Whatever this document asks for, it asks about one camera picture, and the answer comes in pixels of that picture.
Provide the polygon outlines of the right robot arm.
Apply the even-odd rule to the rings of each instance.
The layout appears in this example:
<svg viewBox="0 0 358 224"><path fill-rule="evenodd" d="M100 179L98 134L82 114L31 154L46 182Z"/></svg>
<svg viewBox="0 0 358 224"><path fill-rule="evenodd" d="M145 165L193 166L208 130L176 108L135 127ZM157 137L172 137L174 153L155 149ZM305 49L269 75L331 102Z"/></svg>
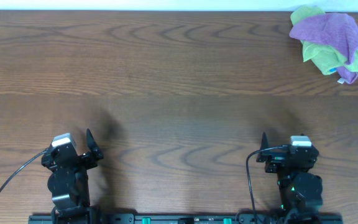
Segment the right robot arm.
<svg viewBox="0 0 358 224"><path fill-rule="evenodd" d="M263 133L256 161L265 164L265 172L277 175L282 211L277 223L321 223L318 210L323 205L323 181L309 172L319 151L308 136L291 136L290 144L270 147Z"/></svg>

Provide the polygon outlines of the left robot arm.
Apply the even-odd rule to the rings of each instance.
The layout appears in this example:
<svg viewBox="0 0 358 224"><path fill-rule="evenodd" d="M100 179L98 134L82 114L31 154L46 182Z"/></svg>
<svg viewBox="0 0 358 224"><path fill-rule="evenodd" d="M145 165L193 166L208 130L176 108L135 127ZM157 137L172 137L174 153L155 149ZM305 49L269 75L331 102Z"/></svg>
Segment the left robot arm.
<svg viewBox="0 0 358 224"><path fill-rule="evenodd" d="M89 151L78 155L70 133L54 137L41 164L52 172L47 187L52 193L52 223L99 223L98 209L90 204L87 171L98 166L103 153L89 129Z"/></svg>

